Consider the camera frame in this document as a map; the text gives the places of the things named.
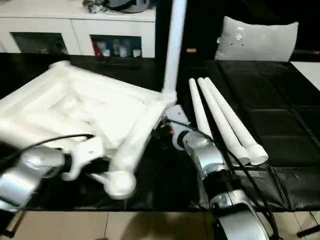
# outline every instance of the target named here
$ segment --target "items on shelf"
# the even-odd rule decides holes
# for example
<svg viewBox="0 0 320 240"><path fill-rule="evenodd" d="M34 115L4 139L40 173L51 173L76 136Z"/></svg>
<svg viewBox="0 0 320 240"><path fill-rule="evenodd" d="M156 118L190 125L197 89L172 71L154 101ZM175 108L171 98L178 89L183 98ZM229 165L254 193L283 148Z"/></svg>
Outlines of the items on shelf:
<svg viewBox="0 0 320 240"><path fill-rule="evenodd" d="M60 33L55 32L12 32L22 53L68 54Z"/></svg>
<svg viewBox="0 0 320 240"><path fill-rule="evenodd" d="M139 36L92 35L92 46L96 56L141 58L142 46Z"/></svg>
<svg viewBox="0 0 320 240"><path fill-rule="evenodd" d="M83 0L82 5L91 14L103 12L140 13L154 4L154 0Z"/></svg>

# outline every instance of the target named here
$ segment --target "cabinet glass door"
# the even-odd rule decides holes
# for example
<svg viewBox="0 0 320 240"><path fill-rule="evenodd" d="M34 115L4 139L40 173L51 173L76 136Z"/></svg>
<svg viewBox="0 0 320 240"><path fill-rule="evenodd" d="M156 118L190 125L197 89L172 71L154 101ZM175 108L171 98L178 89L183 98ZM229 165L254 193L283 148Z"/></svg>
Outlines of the cabinet glass door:
<svg viewBox="0 0 320 240"><path fill-rule="evenodd" d="M21 53L68 54L61 33L11 32Z"/></svg>
<svg viewBox="0 0 320 240"><path fill-rule="evenodd" d="M0 42L7 53L81 54L70 19L0 17Z"/></svg>
<svg viewBox="0 0 320 240"><path fill-rule="evenodd" d="M90 35L90 38L96 56L143 57L140 36Z"/></svg>

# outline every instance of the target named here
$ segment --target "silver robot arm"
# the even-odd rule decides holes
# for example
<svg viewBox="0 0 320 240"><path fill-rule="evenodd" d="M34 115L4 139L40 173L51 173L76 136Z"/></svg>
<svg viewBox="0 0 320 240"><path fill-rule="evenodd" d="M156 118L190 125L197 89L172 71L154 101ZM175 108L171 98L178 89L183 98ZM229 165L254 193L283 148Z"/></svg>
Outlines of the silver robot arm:
<svg viewBox="0 0 320 240"><path fill-rule="evenodd" d="M58 149L39 146L23 152L17 164L0 177L0 209L9 212L21 209L42 179L54 174L64 164L65 155Z"/></svg>
<svg viewBox="0 0 320 240"><path fill-rule="evenodd" d="M171 107L166 116L183 124L189 124L180 105ZM202 178L209 200L209 207L217 215L212 225L219 240L268 240L267 231L234 178L221 152L207 137L187 126L171 122L172 144L191 157Z"/></svg>

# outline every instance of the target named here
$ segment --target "pvc pipe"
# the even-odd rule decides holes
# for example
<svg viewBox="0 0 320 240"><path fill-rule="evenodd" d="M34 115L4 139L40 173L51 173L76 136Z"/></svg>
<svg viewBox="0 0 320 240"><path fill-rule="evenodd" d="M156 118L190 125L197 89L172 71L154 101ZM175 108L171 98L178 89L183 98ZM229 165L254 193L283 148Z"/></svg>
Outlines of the pvc pipe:
<svg viewBox="0 0 320 240"><path fill-rule="evenodd" d="M212 133L209 127L204 106L202 104L202 101L199 95L198 87L197 87L196 81L193 78L189 79L189 87L191 92L193 110L194 110L195 119L196 119L196 125L201 132L203 132L204 134L207 134L212 138Z"/></svg>
<svg viewBox="0 0 320 240"><path fill-rule="evenodd" d="M264 148L255 141L210 78L206 77L204 81L240 143L246 148L251 164L258 165L267 161L269 156Z"/></svg>
<svg viewBox="0 0 320 240"><path fill-rule="evenodd" d="M114 157L111 159L108 172L125 171L128 172L129 175L133 175L148 144L150 133L152 129L158 125L167 105L167 101L158 100L147 107L145 114L134 124L128 136L121 143ZM124 175L111 178L108 182L108 187L106 187L105 190L112 198L125 199L131 194L131 191L133 191L130 187L125 187L120 192L118 191L122 182L128 180L123 179L123 177ZM135 182L126 182L126 185L135 185Z"/></svg>
<svg viewBox="0 0 320 240"><path fill-rule="evenodd" d="M48 131L26 127L23 121L14 120L11 117L1 116L0 120L0 136L1 141L15 146L19 149L26 148L31 144L54 138L57 135ZM69 139L60 139L57 141L47 142L43 144L49 148L63 148L71 150L75 147L76 141Z"/></svg>
<svg viewBox="0 0 320 240"><path fill-rule="evenodd" d="M162 93L177 98L176 85L184 35L187 0L173 0Z"/></svg>
<svg viewBox="0 0 320 240"><path fill-rule="evenodd" d="M221 133L223 141L226 147L229 149L231 153L233 153L236 158L243 164L248 164L249 154L247 150L240 144L239 140L237 139L234 131L230 127L225 115L222 113L219 105L217 104L215 98L211 94L206 84L206 81L201 77L198 79L198 83L200 88L203 92L204 98L209 106L211 114L214 118L214 121Z"/></svg>
<svg viewBox="0 0 320 240"><path fill-rule="evenodd" d="M78 133L91 134L91 126L85 122L70 119L59 114L54 110L45 110L42 112L28 112L24 120L27 123L26 128L32 126L55 136L72 135ZM75 137L76 142L83 141L84 137Z"/></svg>
<svg viewBox="0 0 320 240"><path fill-rule="evenodd" d="M147 104L155 101L161 95L160 92L73 66L68 61L53 63L50 65L50 68L49 71L54 70L54 73L60 77L57 77L57 79L60 79L63 83L70 84L71 89L78 85L90 86L89 89L91 89L91 87L97 87L108 92L120 92L121 94L141 99Z"/></svg>

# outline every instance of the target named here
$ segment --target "black mat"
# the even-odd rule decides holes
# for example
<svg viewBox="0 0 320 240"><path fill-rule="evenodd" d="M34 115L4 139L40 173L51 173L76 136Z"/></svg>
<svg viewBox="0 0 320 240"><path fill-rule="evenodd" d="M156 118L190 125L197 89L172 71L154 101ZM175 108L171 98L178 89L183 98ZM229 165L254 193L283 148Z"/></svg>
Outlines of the black mat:
<svg viewBox="0 0 320 240"><path fill-rule="evenodd" d="M34 79L48 65L69 60L75 66L144 88L160 91L163 68L152 59L108 59L1 53L0 97ZM267 150L268 163L250 174L272 210L320 210L320 92L290 63L204 61L180 66L178 103L195 123L189 78L210 77L255 139ZM207 114L212 132L222 141ZM1 155L11 149L1 145ZM256 196L242 171L248 193ZM201 211L197 174L191 160L170 146L168 138L152 137L136 170L137 189L126 201L111 200L102 186L85 175L73 182L43 182L28 210L65 211Z"/></svg>

